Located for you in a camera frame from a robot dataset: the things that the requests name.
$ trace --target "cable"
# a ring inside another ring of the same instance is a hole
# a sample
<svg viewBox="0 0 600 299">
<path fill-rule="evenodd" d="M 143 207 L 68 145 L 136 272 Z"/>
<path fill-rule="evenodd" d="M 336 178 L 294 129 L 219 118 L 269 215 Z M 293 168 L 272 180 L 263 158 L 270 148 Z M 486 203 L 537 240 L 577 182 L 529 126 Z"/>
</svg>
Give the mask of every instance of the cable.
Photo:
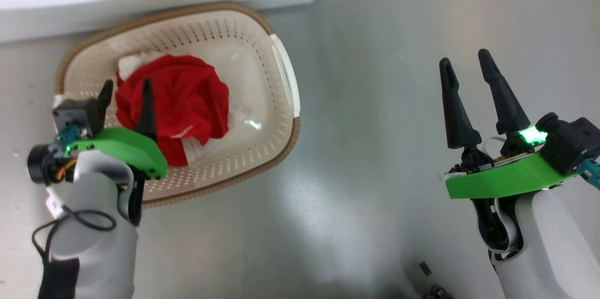
<svg viewBox="0 0 600 299">
<path fill-rule="evenodd" d="M 506 142 L 506 139 L 504 139 L 504 137 L 499 137 L 499 136 L 493 136 L 493 137 L 490 137 L 489 139 L 485 140 L 485 141 L 484 141 L 484 144 L 481 146 L 481 149 L 480 149 L 480 150 L 481 150 L 482 152 L 484 152 L 484 154 L 486 154 L 487 156 L 490 156 L 490 155 L 488 154 L 488 151 L 487 151 L 487 143 L 488 143 L 490 140 L 496 140 L 496 141 L 498 141 L 498 142 L 501 142 L 501 143 L 504 143 L 504 142 Z"/>
<path fill-rule="evenodd" d="M 41 160 L 41 174 L 42 174 L 42 177 L 44 178 L 45 186 L 50 186 L 52 184 L 52 181 L 50 180 L 50 177 L 48 176 L 48 170 L 47 170 L 46 165 L 48 163 L 48 160 L 50 160 L 50 158 L 54 155 L 54 152 L 55 151 L 48 151 L 48 153 Z"/>
<path fill-rule="evenodd" d="M 56 175 L 55 175 L 56 180 L 62 181 L 62 179 L 66 176 L 67 171 L 69 169 L 71 169 L 71 167 L 73 167 L 76 163 L 77 163 L 77 158 L 72 158 L 71 160 L 69 160 L 69 162 L 67 162 L 67 164 L 65 164 L 60 169 L 58 169 L 58 171 L 56 172 Z"/>
<path fill-rule="evenodd" d="M 67 205 L 63 205 L 62 209 L 65 211 L 66 216 L 64 216 L 63 218 L 60 218 L 60 219 L 53 220 L 49 223 L 46 223 L 46 224 L 40 226 L 39 228 L 34 230 L 34 232 L 31 235 L 31 242 L 36 247 L 36 250 L 38 251 L 39 256 L 42 259 L 42 263 L 44 263 L 44 264 L 50 262 L 50 244 L 52 241 L 52 237 L 58 230 L 58 227 L 60 226 L 60 224 L 65 222 L 67 219 L 73 218 L 75 221 L 77 221 L 79 224 L 85 226 L 86 228 L 90 228 L 90 229 L 96 230 L 96 231 L 107 232 L 107 231 L 112 231 L 112 230 L 114 230 L 114 228 L 116 228 L 116 220 L 114 219 L 114 217 L 112 217 L 111 215 L 109 215 L 107 213 L 103 213 L 102 211 L 98 211 L 98 210 L 73 211 L 73 210 L 69 209 L 69 207 L 67 207 Z M 101 217 L 104 217 L 104 218 L 110 220 L 111 225 L 100 226 L 100 225 L 90 223 L 87 220 L 85 220 L 84 218 L 82 218 L 81 214 L 96 214 L 98 216 L 101 216 Z M 36 240 L 36 235 L 37 235 L 37 233 L 39 233 L 39 231 L 41 231 L 49 226 L 52 226 L 52 228 L 50 229 L 50 232 L 48 232 L 48 238 L 45 240 L 45 248 L 42 248 Z"/>
</svg>

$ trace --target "basket handle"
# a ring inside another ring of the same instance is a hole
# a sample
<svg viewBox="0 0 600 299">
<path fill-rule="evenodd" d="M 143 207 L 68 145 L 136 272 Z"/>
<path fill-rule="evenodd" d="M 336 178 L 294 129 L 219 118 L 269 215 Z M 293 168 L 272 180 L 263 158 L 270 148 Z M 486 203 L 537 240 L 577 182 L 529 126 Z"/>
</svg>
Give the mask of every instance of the basket handle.
<svg viewBox="0 0 600 299">
<path fill-rule="evenodd" d="M 287 82 L 287 86 L 290 89 L 293 102 L 292 109 L 294 112 L 294 117 L 297 118 L 300 116 L 300 92 L 298 91 L 298 82 L 296 81 L 296 74 L 292 66 L 292 61 L 290 60 L 290 56 L 287 55 L 287 51 L 285 50 L 281 40 L 279 40 L 279 37 L 277 37 L 277 34 L 271 34 L 270 38 L 273 40 L 273 50 L 275 51 L 276 60 L 278 64 L 283 66 L 283 71 L 281 71 L 281 79 Z"/>
</svg>

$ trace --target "green led light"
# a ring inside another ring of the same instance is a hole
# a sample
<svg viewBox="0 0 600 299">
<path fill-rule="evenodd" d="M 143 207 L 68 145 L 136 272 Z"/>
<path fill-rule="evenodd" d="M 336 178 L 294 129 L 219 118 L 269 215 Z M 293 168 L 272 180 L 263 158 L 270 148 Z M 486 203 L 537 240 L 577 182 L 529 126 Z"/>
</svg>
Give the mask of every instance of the green led light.
<svg viewBox="0 0 600 299">
<path fill-rule="evenodd" d="M 535 126 L 531 126 L 530 128 L 519 132 L 519 134 L 521 134 L 525 141 L 530 144 L 544 143 L 546 142 L 546 136 L 548 136 L 548 133 L 538 131 Z"/>
</svg>

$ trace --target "black strap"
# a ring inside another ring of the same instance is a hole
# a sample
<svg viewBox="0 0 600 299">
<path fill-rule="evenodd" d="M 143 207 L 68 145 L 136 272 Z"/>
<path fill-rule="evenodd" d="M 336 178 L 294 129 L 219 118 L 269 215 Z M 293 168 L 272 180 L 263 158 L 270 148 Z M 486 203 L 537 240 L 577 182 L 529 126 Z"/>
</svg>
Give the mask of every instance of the black strap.
<svg viewBox="0 0 600 299">
<path fill-rule="evenodd" d="M 44 263 L 38 299 L 75 299 L 79 258 Z"/>
</svg>

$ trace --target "white robot arm casing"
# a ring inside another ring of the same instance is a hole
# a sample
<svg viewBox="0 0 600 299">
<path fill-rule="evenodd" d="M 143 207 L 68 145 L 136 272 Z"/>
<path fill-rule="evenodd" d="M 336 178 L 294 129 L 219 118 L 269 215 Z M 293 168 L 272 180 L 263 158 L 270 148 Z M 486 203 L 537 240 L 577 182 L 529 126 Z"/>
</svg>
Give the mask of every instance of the white robot arm casing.
<svg viewBox="0 0 600 299">
<path fill-rule="evenodd" d="M 95 231 L 73 219 L 63 222 L 52 238 L 51 258 L 79 259 L 75 299 L 130 299 L 137 231 L 118 210 L 118 189 L 114 181 L 99 172 L 79 176 L 66 205 L 73 211 L 93 209 L 111 215 L 117 222 L 112 231 Z M 82 217 L 106 225 L 101 216 Z"/>
<path fill-rule="evenodd" d="M 516 203 L 523 248 L 495 268 L 506 299 L 600 297 L 600 267 L 577 224 L 553 192 Z"/>
</svg>

